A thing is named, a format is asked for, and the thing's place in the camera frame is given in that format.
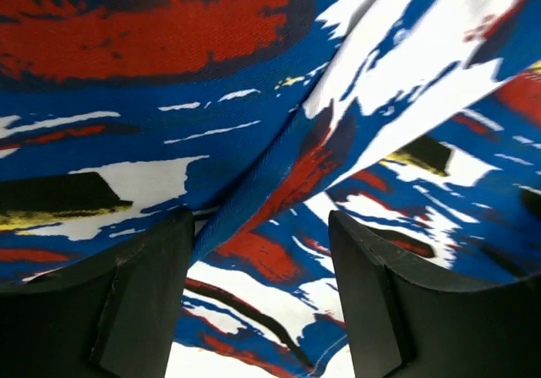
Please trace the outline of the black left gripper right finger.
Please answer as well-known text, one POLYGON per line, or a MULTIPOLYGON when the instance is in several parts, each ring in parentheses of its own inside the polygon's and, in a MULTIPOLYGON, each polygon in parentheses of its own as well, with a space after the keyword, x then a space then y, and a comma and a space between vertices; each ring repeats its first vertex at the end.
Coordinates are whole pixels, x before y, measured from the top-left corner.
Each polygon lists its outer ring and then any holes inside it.
POLYGON ((466 277, 340 211, 329 239, 356 376, 539 376, 539 275, 466 277))

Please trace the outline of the blue red white patterned trousers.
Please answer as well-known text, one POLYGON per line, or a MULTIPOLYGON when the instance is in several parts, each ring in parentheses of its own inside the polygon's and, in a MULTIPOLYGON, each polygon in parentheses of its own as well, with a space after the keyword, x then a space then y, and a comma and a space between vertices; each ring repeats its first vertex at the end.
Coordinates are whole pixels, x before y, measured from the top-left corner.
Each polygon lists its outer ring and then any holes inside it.
POLYGON ((354 377, 329 216, 540 275, 540 0, 1 0, 1 286, 175 211, 162 377, 354 377))

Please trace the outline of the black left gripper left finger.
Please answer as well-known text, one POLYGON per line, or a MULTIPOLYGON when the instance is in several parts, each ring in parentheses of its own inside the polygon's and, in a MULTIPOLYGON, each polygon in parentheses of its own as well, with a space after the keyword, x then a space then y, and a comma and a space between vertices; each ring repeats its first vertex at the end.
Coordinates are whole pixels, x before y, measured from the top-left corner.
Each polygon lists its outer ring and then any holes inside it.
POLYGON ((193 215, 175 211, 74 265, 3 284, 2 376, 164 376, 193 244, 193 215))

